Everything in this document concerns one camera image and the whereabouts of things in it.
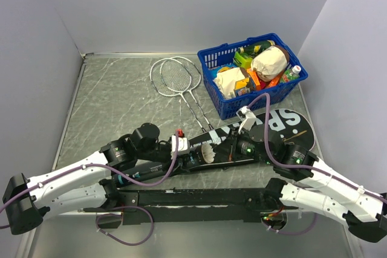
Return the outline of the black racket bag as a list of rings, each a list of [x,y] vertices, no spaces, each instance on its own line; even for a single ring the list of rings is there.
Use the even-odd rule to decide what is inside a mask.
[[[264,121],[265,114],[256,115],[257,121],[250,132],[238,133],[240,121],[229,123],[227,125],[211,129],[208,132],[202,133],[189,140],[190,151],[196,147],[201,147],[203,144],[211,144],[215,152],[215,160],[213,163],[206,164],[199,170],[229,168],[233,166],[241,166],[251,164],[250,160],[241,160],[240,162],[230,162],[228,160],[228,150],[230,149],[227,142],[227,137],[231,135],[248,135],[252,140],[264,142]],[[300,113],[291,109],[272,109],[268,119],[268,137],[269,145],[272,149],[272,154],[279,158],[284,154],[286,145],[297,145],[304,149],[311,150],[315,145],[314,130],[310,122]],[[266,153],[264,162],[270,164],[270,160]]]

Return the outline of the white shuttlecock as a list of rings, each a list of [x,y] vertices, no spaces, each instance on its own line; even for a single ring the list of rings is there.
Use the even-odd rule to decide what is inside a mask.
[[[205,163],[210,164],[215,160],[215,152],[211,144],[203,144],[201,146],[201,154]]]

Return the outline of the black shuttlecock tube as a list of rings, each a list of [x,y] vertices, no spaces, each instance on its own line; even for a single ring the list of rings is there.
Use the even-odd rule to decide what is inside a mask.
[[[160,163],[148,161],[143,164],[137,165],[131,169],[124,170],[123,173],[137,181],[144,182],[153,178],[165,176],[169,169],[171,162]],[[201,169],[207,164],[203,154],[201,153],[201,147],[196,147],[188,154],[180,155],[177,157],[174,168],[170,176],[182,175],[185,173],[193,172],[196,169]],[[132,182],[124,179],[122,176],[115,174],[113,180],[118,188],[131,185]]]

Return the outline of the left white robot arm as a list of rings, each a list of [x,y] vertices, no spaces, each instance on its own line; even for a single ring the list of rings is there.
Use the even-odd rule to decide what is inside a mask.
[[[31,178],[22,173],[12,176],[1,206],[8,219],[6,228],[13,235],[20,235],[61,213],[80,208],[114,210],[120,196],[113,175],[144,185],[124,173],[138,160],[169,163],[163,177],[167,179],[178,155],[189,153],[189,140],[180,129],[168,141],[159,141],[159,134],[156,125],[144,123],[74,164]]]

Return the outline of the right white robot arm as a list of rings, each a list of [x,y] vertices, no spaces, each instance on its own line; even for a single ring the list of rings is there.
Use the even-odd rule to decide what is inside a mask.
[[[234,128],[224,141],[229,157],[238,153],[266,159],[280,175],[270,180],[272,189],[264,193],[268,207],[296,207],[326,216],[367,242],[377,243],[386,237],[386,194],[364,189],[302,146],[272,142],[269,136],[267,128]]]

